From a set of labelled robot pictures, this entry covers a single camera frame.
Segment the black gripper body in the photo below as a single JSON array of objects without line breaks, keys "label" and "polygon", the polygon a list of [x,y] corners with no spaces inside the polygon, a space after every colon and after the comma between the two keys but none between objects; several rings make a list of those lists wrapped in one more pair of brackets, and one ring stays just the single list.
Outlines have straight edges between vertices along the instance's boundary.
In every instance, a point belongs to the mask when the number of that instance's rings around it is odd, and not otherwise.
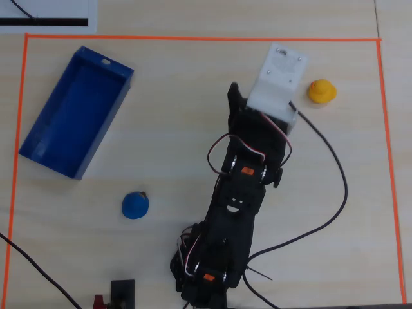
[{"label": "black gripper body", "polygon": [[282,167],[291,157],[288,124],[282,120],[244,108],[228,130],[242,149],[271,169]]}]

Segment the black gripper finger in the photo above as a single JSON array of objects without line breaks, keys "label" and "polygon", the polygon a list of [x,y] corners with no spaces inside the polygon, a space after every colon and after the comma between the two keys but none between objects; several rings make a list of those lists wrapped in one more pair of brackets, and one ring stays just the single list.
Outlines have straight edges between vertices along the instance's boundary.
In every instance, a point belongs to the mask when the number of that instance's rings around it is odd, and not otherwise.
[{"label": "black gripper finger", "polygon": [[247,104],[247,99],[240,93],[237,82],[231,83],[227,92],[227,100],[229,103],[228,128],[230,129],[236,115],[242,111]]}]

